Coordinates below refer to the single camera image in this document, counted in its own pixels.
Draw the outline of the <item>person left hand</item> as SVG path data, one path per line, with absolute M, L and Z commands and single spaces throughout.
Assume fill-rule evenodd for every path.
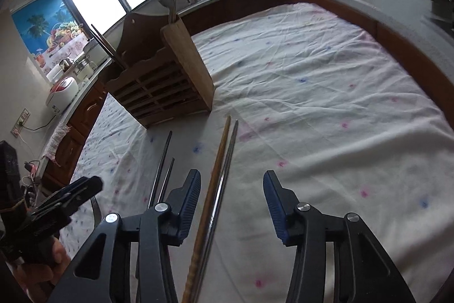
M 47 302 L 49 293 L 43 290 L 43 284 L 49 282 L 57 285 L 71 262 L 63 244 L 57 238 L 53 239 L 52 256 L 55 264 L 52 267 L 23 264 L 12 269 L 20 287 L 33 302 Z

